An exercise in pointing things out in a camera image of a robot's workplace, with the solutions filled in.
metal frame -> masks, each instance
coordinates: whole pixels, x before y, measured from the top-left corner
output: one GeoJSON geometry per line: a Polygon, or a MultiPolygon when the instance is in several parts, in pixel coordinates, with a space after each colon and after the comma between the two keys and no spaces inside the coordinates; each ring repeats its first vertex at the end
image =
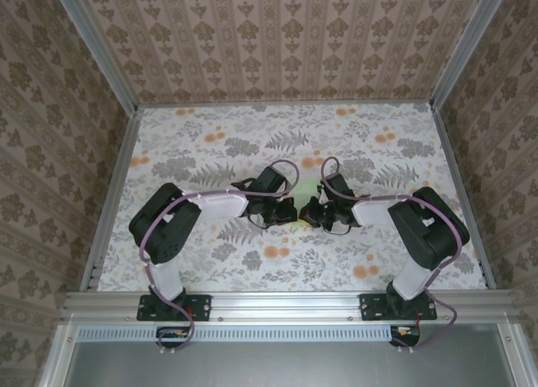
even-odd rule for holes
{"type": "Polygon", "coordinates": [[[107,198],[104,200],[103,211],[99,218],[98,228],[95,231],[92,248],[88,255],[86,268],[82,275],[80,290],[88,289],[92,277],[92,271],[102,263],[102,260],[108,250],[110,236],[114,225],[114,219],[118,213],[119,201],[124,190],[125,178],[129,170],[129,162],[135,148],[136,139],[138,137],[138,129],[140,127],[140,117],[137,115],[127,122],[125,129],[124,140],[119,149],[118,160],[114,167],[112,179],[108,186],[107,198]]]}
{"type": "Polygon", "coordinates": [[[136,97],[125,81],[124,75],[120,71],[121,67],[116,63],[106,46],[107,41],[101,36],[93,23],[84,2],[82,0],[60,1],[74,23],[76,30],[86,43],[87,48],[92,52],[93,59],[97,62],[99,69],[107,79],[114,94],[116,94],[125,113],[130,119],[133,118],[136,111],[136,97]]]}
{"type": "Polygon", "coordinates": [[[435,86],[434,92],[431,94],[435,108],[440,109],[443,106],[502,1],[480,0],[478,3],[451,55],[451,59],[446,64],[446,68],[435,86]]]}
{"type": "MultiPolygon", "coordinates": [[[[203,323],[203,327],[209,331],[228,330],[233,326],[238,330],[260,326],[302,326],[307,331],[320,326],[327,330],[360,330],[361,326],[405,323],[363,321],[358,295],[370,293],[375,292],[210,293],[213,296],[211,321],[203,323]]],[[[437,290],[434,293],[456,308],[458,323],[497,324],[516,385],[538,385],[536,367],[521,326],[514,323],[517,313],[508,290],[437,290]]],[[[136,321],[141,295],[137,292],[69,293],[40,387],[64,385],[78,332],[84,326],[115,326],[121,331],[142,325],[186,325],[136,321]]],[[[450,320],[450,311],[439,306],[437,310],[439,319],[427,321],[427,324],[446,324],[450,320]]]]}
{"type": "Polygon", "coordinates": [[[388,103],[400,105],[402,103],[428,103],[426,98],[415,99],[313,99],[313,100],[282,100],[282,101],[226,101],[223,103],[141,103],[139,109],[158,108],[202,108],[202,107],[262,107],[270,105],[360,105],[364,103],[388,103]]]}
{"type": "Polygon", "coordinates": [[[491,270],[491,266],[489,265],[488,255],[486,254],[486,250],[484,249],[482,238],[480,238],[480,232],[478,231],[477,222],[475,221],[474,214],[471,208],[471,203],[469,202],[469,198],[467,197],[467,191],[465,190],[465,186],[463,185],[462,175],[460,174],[460,170],[457,167],[456,156],[454,156],[451,142],[448,138],[448,134],[446,133],[445,124],[443,123],[443,119],[440,115],[440,110],[438,108],[434,107],[432,109],[432,112],[434,115],[435,127],[437,128],[437,133],[440,137],[440,143],[442,144],[443,150],[445,151],[446,162],[448,163],[448,167],[451,170],[452,181],[454,182],[454,186],[456,187],[457,196],[460,199],[463,217],[465,218],[465,221],[469,228],[472,245],[477,252],[480,263],[482,264],[484,278],[486,278],[488,287],[491,289],[495,289],[497,288],[497,284],[495,283],[493,271],[491,270]]]}
{"type": "MultiPolygon", "coordinates": [[[[211,294],[209,324],[219,325],[344,325],[409,324],[409,321],[363,321],[359,311],[359,294],[352,292],[203,292],[211,294]]],[[[517,318],[508,290],[436,290],[441,301],[458,312],[458,322],[484,324],[504,323],[517,318]]],[[[138,322],[141,292],[87,292],[67,294],[61,324],[130,326],[138,322]]],[[[437,307],[439,318],[429,323],[444,324],[451,312],[437,307]]],[[[187,324],[150,322],[150,324],[187,324]]]]}

robotic arm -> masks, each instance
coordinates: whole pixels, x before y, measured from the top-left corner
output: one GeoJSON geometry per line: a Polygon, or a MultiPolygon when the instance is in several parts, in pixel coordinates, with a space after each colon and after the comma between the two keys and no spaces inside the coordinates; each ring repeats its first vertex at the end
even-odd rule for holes
{"type": "Polygon", "coordinates": [[[219,217],[251,217],[260,215],[265,227],[297,220],[293,198],[286,190],[278,192],[287,179],[272,166],[266,167],[258,178],[249,178],[232,185],[239,189],[194,193],[182,191],[173,183],[165,183],[129,224],[137,246],[143,243],[146,233],[144,256],[146,271],[154,289],[174,304],[183,306],[185,288],[180,276],[179,252],[198,220],[219,217]],[[153,230],[150,227],[171,204],[167,216],[160,219],[153,230]]]}
{"type": "Polygon", "coordinates": [[[387,295],[370,307],[369,313],[381,319],[408,319],[416,316],[417,303],[429,300],[425,288],[435,278],[440,265],[457,251],[453,230],[430,209],[425,209],[417,199],[433,205],[456,229],[462,245],[469,242],[469,232],[462,221],[443,199],[429,187],[413,193],[412,199],[390,198],[355,201],[345,179],[336,173],[320,182],[318,197],[312,197],[299,214],[299,219],[313,227],[330,231],[336,221],[351,227],[364,225],[396,226],[409,252],[409,259],[400,274],[388,284],[387,295]]]}

green object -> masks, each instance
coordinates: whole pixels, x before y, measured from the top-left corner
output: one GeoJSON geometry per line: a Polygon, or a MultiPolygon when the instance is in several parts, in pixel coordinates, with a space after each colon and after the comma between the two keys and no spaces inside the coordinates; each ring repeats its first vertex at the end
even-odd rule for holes
{"type": "Polygon", "coordinates": [[[309,202],[310,197],[318,194],[318,185],[319,180],[315,178],[299,180],[299,183],[292,191],[297,212],[309,202]]]}

metal plate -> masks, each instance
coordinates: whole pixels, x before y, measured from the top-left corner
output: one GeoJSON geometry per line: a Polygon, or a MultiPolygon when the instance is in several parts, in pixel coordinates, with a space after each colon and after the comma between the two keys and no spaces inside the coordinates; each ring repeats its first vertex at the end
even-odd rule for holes
{"type": "Polygon", "coordinates": [[[414,312],[408,316],[396,316],[393,313],[387,313],[386,293],[361,294],[359,300],[361,301],[361,316],[363,321],[416,321],[418,317],[421,320],[437,320],[435,304],[426,294],[419,294],[413,299],[414,312]]]}
{"type": "MultiPolygon", "coordinates": [[[[211,296],[209,294],[187,294],[183,308],[195,321],[209,321],[211,296]]],[[[187,318],[157,297],[145,294],[140,297],[138,321],[187,321],[187,318]]]]}

gray fern pattern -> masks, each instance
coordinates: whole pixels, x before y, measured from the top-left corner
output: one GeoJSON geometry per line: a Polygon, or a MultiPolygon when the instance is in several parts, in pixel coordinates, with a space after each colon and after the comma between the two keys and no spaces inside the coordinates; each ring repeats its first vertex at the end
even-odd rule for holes
{"type": "Polygon", "coordinates": [[[378,183],[389,188],[402,188],[418,178],[419,175],[414,168],[409,168],[407,164],[405,164],[405,167],[394,164],[394,167],[385,166],[381,168],[374,178],[373,183],[378,183]]]}
{"type": "MultiPolygon", "coordinates": [[[[356,195],[411,193],[429,185],[462,217],[426,103],[146,109],[140,116],[99,290],[147,291],[128,226],[163,183],[186,191],[225,189],[279,158],[300,168],[293,190],[298,209],[315,194],[321,162],[337,156],[356,195]]],[[[289,167],[276,168],[293,180],[289,167]]],[[[327,174],[334,168],[329,164],[327,174]]],[[[197,222],[178,265],[191,291],[382,290],[408,257],[391,228],[332,236],[299,222],[263,230],[246,218],[222,218],[197,222]]],[[[7,282],[4,272],[0,281],[7,282]]],[[[470,243],[433,286],[483,288],[470,243]]]]}
{"type": "Polygon", "coordinates": [[[199,170],[191,177],[191,182],[199,185],[220,185],[224,181],[229,181],[235,176],[234,168],[230,167],[228,163],[226,166],[216,163],[215,167],[207,164],[205,167],[200,167],[199,170]]]}
{"type": "Polygon", "coordinates": [[[246,220],[232,219],[219,233],[217,238],[237,244],[251,243],[256,237],[263,234],[263,230],[246,220]]]}
{"type": "Polygon", "coordinates": [[[309,140],[305,134],[301,133],[301,130],[297,133],[289,130],[287,133],[278,132],[273,135],[266,147],[280,151],[295,151],[299,146],[304,146],[308,142],[309,140]]]}

